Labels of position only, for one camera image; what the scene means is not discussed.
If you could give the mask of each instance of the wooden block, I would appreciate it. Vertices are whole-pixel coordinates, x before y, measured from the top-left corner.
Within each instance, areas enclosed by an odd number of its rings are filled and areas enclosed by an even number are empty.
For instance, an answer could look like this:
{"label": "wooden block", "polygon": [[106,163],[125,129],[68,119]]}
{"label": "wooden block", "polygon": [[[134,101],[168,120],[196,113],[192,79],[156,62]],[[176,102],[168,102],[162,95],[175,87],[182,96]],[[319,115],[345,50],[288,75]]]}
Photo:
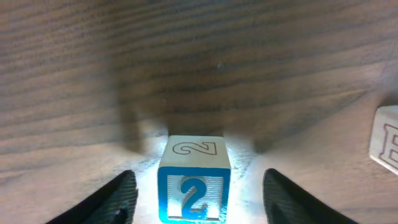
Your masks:
{"label": "wooden block", "polygon": [[398,175],[398,106],[377,109],[369,151],[372,159]]}
{"label": "wooden block", "polygon": [[169,137],[157,173],[160,220],[224,223],[230,176],[224,138]]}

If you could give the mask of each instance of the brown wood grain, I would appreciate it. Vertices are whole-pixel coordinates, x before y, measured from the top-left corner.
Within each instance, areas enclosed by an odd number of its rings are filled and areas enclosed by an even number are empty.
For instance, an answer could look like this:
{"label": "brown wood grain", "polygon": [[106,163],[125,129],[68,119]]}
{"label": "brown wood grain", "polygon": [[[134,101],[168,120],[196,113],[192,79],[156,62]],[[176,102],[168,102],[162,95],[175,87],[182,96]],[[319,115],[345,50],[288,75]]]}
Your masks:
{"label": "brown wood grain", "polygon": [[368,157],[398,101],[398,1],[3,1],[0,223],[44,223],[125,169],[158,223],[171,134],[224,136],[229,223],[266,223],[273,167],[360,223],[398,223]]}

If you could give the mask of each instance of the number block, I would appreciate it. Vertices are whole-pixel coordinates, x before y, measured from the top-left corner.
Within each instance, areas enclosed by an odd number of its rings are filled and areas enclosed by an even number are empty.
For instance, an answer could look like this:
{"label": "number block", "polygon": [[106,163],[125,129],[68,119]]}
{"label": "number block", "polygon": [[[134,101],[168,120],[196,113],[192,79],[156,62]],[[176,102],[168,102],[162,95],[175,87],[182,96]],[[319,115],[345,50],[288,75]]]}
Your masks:
{"label": "number block", "polygon": [[398,175],[398,106],[382,106],[374,117],[370,157]]}
{"label": "number block", "polygon": [[231,166],[222,137],[171,136],[157,173],[164,223],[224,223]]}

